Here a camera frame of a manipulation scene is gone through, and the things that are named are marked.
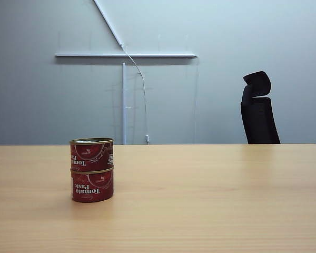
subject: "chair backrest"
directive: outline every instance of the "chair backrest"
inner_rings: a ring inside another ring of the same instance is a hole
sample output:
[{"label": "chair backrest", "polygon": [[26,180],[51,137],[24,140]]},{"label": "chair backrest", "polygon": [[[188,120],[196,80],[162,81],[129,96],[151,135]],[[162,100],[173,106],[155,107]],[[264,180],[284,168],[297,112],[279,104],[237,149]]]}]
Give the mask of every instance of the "chair backrest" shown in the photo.
[{"label": "chair backrest", "polygon": [[279,144],[270,98],[254,98],[270,92],[270,80],[263,71],[246,75],[241,115],[248,144]]}]

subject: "red can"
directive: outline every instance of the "red can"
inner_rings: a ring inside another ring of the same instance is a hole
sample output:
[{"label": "red can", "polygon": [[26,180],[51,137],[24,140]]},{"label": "red can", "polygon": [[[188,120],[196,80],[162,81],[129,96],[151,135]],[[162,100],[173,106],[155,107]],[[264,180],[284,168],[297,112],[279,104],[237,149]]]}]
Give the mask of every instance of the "red can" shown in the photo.
[{"label": "red can", "polygon": [[85,138],[70,141],[71,170],[99,171],[113,167],[113,139]]},{"label": "red can", "polygon": [[114,193],[113,168],[104,171],[72,171],[72,199],[77,202],[98,202]]},{"label": "red can", "polygon": [[97,202],[114,192],[113,139],[85,138],[70,141],[72,199]]}]

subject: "gray wall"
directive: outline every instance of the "gray wall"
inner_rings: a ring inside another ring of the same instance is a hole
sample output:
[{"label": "gray wall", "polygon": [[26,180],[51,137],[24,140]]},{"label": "gray wall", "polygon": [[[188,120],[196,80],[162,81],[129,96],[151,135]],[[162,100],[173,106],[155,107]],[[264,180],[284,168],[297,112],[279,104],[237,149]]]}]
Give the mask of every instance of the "gray wall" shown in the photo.
[{"label": "gray wall", "polygon": [[[272,81],[281,141],[316,143],[316,0],[99,1],[129,53],[199,56],[137,61],[152,144],[246,143],[242,77],[259,70]],[[92,0],[0,0],[0,144],[120,143],[121,64],[130,62],[59,51],[121,53]],[[128,143],[145,143],[132,65],[127,79]]]}]

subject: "can lid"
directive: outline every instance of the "can lid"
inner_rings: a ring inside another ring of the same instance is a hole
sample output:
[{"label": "can lid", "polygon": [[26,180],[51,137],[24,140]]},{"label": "can lid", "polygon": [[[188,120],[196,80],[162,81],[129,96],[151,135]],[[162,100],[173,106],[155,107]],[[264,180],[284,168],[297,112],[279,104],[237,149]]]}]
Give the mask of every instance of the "can lid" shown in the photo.
[{"label": "can lid", "polygon": [[70,144],[73,145],[91,145],[91,144],[104,144],[111,143],[114,140],[112,138],[82,138],[71,140]]},{"label": "can lid", "polygon": [[96,171],[75,171],[70,169],[70,171],[74,174],[99,174],[99,173],[105,173],[108,171],[112,171],[114,169],[114,166],[112,166],[111,168],[105,169],[105,170],[96,170]]}]

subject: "table surface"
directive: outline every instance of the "table surface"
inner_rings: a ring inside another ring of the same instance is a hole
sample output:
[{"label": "table surface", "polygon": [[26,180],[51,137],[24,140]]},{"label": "table surface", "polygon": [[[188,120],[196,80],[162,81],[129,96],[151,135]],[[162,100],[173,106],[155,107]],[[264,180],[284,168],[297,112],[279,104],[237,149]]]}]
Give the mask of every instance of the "table surface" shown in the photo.
[{"label": "table surface", "polygon": [[316,145],[115,145],[71,200],[69,146],[0,146],[0,252],[316,252]]}]

